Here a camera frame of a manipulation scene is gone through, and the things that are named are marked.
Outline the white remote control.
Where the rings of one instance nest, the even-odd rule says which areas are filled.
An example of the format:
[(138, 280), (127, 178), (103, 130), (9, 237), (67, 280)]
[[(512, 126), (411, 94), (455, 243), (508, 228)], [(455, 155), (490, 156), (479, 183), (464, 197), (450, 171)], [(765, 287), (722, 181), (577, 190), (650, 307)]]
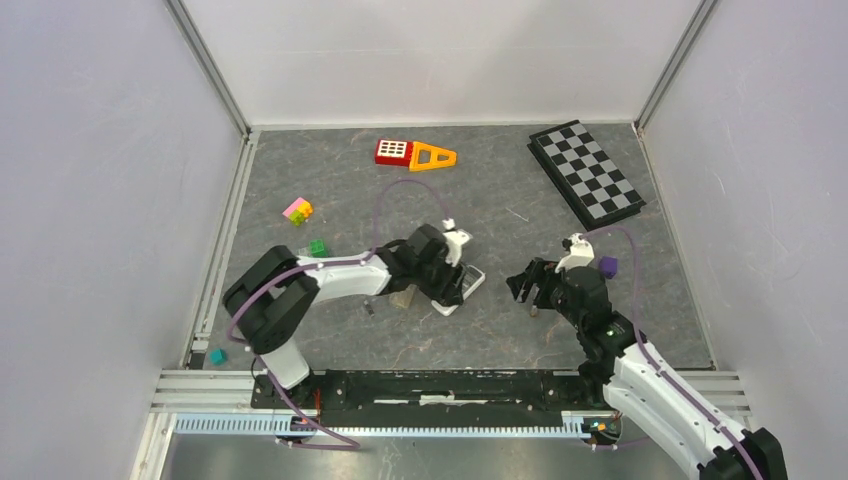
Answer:
[[(462, 298), (463, 301), (466, 301), (483, 284), (486, 274), (471, 264), (464, 264), (464, 268), (465, 275), (462, 281)], [(443, 306), (435, 300), (431, 301), (431, 306), (445, 317), (450, 316), (459, 308), (459, 305)]]

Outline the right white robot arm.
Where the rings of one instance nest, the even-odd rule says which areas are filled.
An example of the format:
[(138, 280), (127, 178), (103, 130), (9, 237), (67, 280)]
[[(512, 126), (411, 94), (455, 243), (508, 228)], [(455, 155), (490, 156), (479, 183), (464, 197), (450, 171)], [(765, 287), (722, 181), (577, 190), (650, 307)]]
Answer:
[(630, 418), (689, 478), (787, 478), (776, 436), (746, 428), (691, 387), (614, 309), (600, 271), (535, 258), (506, 283), (515, 301), (554, 310), (575, 328), (586, 355), (578, 369), (580, 400)]

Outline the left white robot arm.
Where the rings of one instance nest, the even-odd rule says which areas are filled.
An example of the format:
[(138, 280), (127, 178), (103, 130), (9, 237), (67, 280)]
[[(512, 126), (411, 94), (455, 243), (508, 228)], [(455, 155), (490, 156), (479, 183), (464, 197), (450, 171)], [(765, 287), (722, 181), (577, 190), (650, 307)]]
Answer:
[(223, 294), (232, 321), (228, 330), (240, 333), (240, 341), (276, 379), (278, 397), (302, 407), (313, 397), (314, 381), (293, 336), (313, 305), (386, 296), (413, 286), (441, 307), (458, 307), (467, 273), (462, 251), (471, 239), (447, 220), (443, 228), (424, 224), (406, 239), (353, 256), (296, 256), (275, 246)]

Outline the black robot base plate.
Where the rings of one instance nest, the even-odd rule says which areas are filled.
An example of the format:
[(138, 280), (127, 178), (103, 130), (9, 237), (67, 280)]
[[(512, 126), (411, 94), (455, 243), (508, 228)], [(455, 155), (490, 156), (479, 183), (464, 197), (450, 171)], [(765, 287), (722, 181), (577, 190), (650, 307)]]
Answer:
[(326, 427), (554, 427), (622, 413), (572, 370), (325, 370), (288, 392)]

